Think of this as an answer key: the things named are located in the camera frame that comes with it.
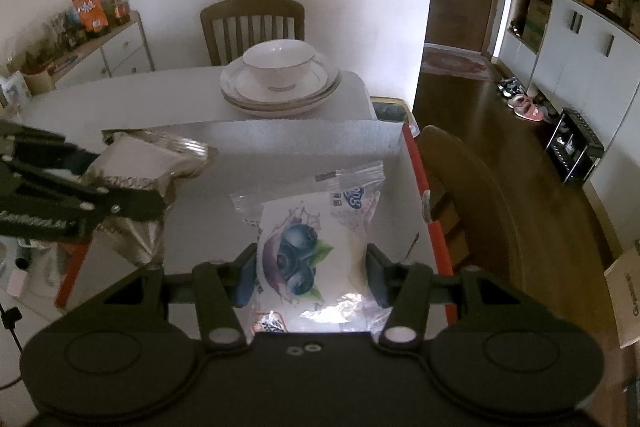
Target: aluminum foil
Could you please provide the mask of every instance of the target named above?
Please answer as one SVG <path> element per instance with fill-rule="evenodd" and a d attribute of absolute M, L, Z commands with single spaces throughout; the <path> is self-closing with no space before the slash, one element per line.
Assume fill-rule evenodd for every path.
<path fill-rule="evenodd" d="M 152 130 L 103 131 L 109 146 L 82 176 L 90 185 L 156 190 L 167 205 L 174 203 L 183 180 L 197 177 L 218 151 L 182 136 Z M 164 217 L 139 223 L 126 217 L 108 217 L 94 240 L 107 234 L 116 251 L 137 266 L 164 261 Z"/>

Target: cable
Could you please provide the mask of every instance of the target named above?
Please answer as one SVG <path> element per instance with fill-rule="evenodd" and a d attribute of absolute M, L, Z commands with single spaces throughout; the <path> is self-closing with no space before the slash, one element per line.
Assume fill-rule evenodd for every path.
<path fill-rule="evenodd" d="M 7 313 L 8 312 L 5 312 L 4 308 L 2 308 L 2 304 L 0 304 L 0 317 L 2 317 L 2 323 L 3 324 L 5 324 L 4 321 L 5 321 L 5 317 L 6 317 Z M 4 327 L 7 330 L 9 330 L 9 332 L 11 333 L 11 336 L 14 338 L 15 345 L 18 346 L 18 351 L 22 352 L 22 344 L 20 344 L 20 340 L 18 340 L 18 336 L 15 334 L 15 320 L 11 320 L 9 322 L 9 325 L 7 326 L 5 324 Z M 13 387 L 17 383 L 20 383 L 21 381 L 22 381 L 22 375 L 18 376 L 18 378 L 16 378 L 15 380 L 12 380 L 8 384 L 0 385 L 0 391 L 4 391 L 5 389 L 9 389 L 10 387 Z"/>

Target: wooden floor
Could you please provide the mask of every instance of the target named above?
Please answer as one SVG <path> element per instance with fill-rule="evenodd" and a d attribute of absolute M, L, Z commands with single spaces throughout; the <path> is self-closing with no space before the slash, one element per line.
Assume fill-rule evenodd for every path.
<path fill-rule="evenodd" d="M 635 363 L 618 346 L 603 276 L 612 256 L 584 193 L 560 183 L 543 151 L 543 124 L 514 116 L 495 84 L 425 73 L 414 115 L 420 128 L 458 136 L 495 175 L 520 235 L 521 266 L 511 282 L 597 338 L 607 368 L 590 412 L 603 426 L 625 426 L 622 383 Z"/>

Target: wooden chair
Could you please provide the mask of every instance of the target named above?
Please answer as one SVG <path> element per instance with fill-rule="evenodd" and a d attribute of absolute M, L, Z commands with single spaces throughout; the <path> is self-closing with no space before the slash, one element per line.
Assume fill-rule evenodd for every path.
<path fill-rule="evenodd" d="M 202 10 L 200 21 L 213 66 L 260 42 L 305 39 L 305 8 L 292 0 L 226 0 Z"/>
<path fill-rule="evenodd" d="M 518 234 L 487 166 L 435 126 L 425 127 L 417 144 L 431 189 L 431 217 L 442 224 L 454 273 L 475 265 L 505 282 L 517 279 Z"/>

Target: door handle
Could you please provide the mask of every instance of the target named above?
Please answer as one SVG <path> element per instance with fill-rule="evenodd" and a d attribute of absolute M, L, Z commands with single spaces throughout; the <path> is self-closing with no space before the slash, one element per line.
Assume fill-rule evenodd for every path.
<path fill-rule="evenodd" d="M 605 57 L 609 57 L 609 55 L 611 54 L 611 49 L 613 48 L 614 40 L 616 40 L 616 36 L 612 35 L 611 39 L 609 40 L 609 46 L 607 47 L 607 52 L 604 54 Z"/>

